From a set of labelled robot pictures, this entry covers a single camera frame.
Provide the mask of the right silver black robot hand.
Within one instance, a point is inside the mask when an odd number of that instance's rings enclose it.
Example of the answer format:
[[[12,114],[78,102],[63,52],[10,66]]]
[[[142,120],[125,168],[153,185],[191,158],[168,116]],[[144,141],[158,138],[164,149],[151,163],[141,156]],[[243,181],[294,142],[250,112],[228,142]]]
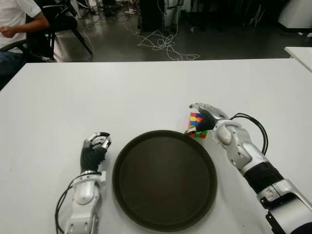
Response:
[[[212,130],[219,120],[229,119],[229,117],[220,109],[205,103],[194,103],[189,106],[191,109],[197,109],[202,115],[202,120],[195,127],[185,131],[184,135],[189,136],[195,132]]]

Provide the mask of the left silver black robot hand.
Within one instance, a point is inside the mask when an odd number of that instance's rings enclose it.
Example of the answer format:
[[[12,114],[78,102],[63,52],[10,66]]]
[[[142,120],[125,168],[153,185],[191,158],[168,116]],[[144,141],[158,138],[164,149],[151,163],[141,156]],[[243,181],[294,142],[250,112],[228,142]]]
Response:
[[[83,142],[80,154],[81,173],[96,172],[105,159],[111,143],[110,134],[106,132],[96,132],[87,137]]]

